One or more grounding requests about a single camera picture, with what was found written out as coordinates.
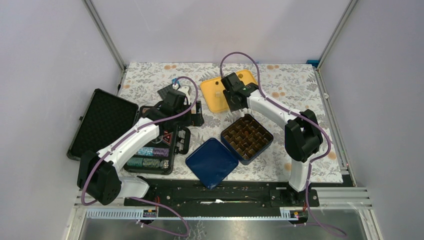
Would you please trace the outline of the blue tin with brown insert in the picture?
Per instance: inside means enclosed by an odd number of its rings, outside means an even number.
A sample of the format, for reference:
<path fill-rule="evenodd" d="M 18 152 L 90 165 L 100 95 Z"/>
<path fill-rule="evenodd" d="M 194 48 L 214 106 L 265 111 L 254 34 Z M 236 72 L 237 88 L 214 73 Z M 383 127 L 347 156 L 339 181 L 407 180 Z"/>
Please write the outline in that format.
<path fill-rule="evenodd" d="M 271 145 L 274 136 L 252 115 L 245 114 L 221 132 L 220 140 L 247 166 Z"/>

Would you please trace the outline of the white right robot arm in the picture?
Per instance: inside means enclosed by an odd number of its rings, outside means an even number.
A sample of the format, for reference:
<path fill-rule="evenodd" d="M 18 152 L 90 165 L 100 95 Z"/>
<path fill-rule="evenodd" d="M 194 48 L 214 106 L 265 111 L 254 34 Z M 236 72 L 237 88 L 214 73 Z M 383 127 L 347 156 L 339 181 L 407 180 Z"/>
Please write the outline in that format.
<path fill-rule="evenodd" d="M 309 109 L 301 112 L 289 110 L 266 96 L 257 84 L 244 84 L 234 72 L 223 77 L 221 83 L 230 111 L 250 109 L 284 128 L 284 148 L 292 159 L 286 198 L 293 206 L 301 205 L 307 199 L 310 157 L 319 151 L 323 143 L 315 113 Z"/>

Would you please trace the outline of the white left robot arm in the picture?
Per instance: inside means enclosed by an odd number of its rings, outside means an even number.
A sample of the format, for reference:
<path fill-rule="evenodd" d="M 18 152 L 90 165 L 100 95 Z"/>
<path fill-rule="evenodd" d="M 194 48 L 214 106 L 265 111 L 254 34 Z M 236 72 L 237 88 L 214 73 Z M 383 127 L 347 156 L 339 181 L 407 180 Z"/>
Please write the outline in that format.
<path fill-rule="evenodd" d="M 95 202 L 108 205 L 116 198 L 136 198 L 148 206 L 155 200 L 155 192 L 141 177 L 119 176 L 119 171 L 144 146 L 166 133 L 191 126 L 201 126 L 204 121 L 196 118 L 192 108 L 199 105 L 190 99 L 190 87 L 171 89 L 165 99 L 147 108 L 139 120 L 117 140 L 98 151 L 83 153 L 78 170 L 77 186 L 83 191 L 81 202 L 89 205 L 85 195 Z"/>

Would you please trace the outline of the yellow plastic tray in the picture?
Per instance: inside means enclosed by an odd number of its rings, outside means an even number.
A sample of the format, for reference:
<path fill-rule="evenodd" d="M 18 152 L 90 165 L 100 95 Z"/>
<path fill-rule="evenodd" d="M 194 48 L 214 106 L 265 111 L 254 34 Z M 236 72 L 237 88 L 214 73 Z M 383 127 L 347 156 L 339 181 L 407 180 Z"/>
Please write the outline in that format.
<path fill-rule="evenodd" d="M 243 74 L 243 78 L 239 78 L 245 85 L 249 83 L 258 84 L 257 80 L 253 76 L 253 74 L 247 70 L 241 70 L 235 72 L 238 76 L 239 74 Z M 200 83 L 200 89 L 205 99 L 205 102 L 212 113 L 221 113 L 229 111 L 229 106 L 223 94 L 223 90 L 225 89 L 223 84 L 221 83 L 220 77 L 215 77 L 209 80 L 202 81 Z M 216 92 L 221 93 L 221 97 L 216 97 Z"/>

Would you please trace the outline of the floral table cloth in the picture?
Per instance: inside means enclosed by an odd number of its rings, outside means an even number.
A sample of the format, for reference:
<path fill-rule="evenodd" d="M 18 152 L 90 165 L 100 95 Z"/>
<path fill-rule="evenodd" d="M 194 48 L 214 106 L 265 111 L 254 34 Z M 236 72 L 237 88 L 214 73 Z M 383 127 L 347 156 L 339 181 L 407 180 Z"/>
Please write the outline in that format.
<path fill-rule="evenodd" d="M 132 62 L 128 66 L 120 96 L 140 106 L 155 105 L 161 98 L 158 90 L 166 87 L 176 77 L 181 77 L 183 86 L 192 81 L 200 84 L 225 74 L 249 70 L 260 79 L 264 93 L 292 110 L 312 110 L 319 126 L 330 132 L 328 117 L 325 113 L 322 96 L 317 84 L 313 67 L 308 64 L 259 64 L 226 63 L 151 63 Z M 291 158 L 284 148 L 284 131 L 273 121 L 258 112 L 248 110 L 262 124 L 274 139 L 271 145 L 250 164 L 239 164 L 228 176 L 229 181 L 286 182 L 291 174 Z M 201 127 L 190 129 L 189 151 L 197 149 L 210 138 L 219 139 L 221 132 L 242 117 L 241 110 L 213 113 L 207 103 L 202 101 L 202 115 L 205 120 Z"/>

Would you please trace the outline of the blue tin lid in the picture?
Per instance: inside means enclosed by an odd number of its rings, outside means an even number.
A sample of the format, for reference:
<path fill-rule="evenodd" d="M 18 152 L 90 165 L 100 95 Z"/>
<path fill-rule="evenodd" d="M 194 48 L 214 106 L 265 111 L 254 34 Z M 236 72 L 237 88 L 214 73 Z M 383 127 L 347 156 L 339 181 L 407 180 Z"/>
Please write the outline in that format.
<path fill-rule="evenodd" d="M 185 164 L 209 190 L 216 188 L 239 164 L 239 160 L 216 138 L 193 151 Z"/>

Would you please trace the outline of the black poker chip case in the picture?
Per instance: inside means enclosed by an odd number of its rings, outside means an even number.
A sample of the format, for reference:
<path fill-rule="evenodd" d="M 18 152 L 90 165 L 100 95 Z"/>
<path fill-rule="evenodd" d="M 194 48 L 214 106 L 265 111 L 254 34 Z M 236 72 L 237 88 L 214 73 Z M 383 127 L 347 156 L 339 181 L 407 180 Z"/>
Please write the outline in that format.
<path fill-rule="evenodd" d="M 79 161 L 86 151 L 98 151 L 126 133 L 139 120 L 142 109 L 152 107 L 137 104 L 96 89 L 89 106 L 80 117 L 78 130 L 67 150 L 67 157 Z M 173 171 L 176 154 L 186 154 L 189 150 L 190 135 L 184 127 L 174 136 L 165 133 L 164 137 L 145 145 L 123 167 L 130 173 L 169 175 Z"/>

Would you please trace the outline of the blue clamp at corner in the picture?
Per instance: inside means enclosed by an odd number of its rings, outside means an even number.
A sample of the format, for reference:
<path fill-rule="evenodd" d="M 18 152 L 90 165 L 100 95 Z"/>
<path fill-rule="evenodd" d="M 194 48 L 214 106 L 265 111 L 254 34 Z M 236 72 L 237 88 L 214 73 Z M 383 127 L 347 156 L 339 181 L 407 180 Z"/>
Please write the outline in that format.
<path fill-rule="evenodd" d="M 306 61 L 306 64 L 312 65 L 314 68 L 318 68 L 320 61 L 309 59 Z"/>

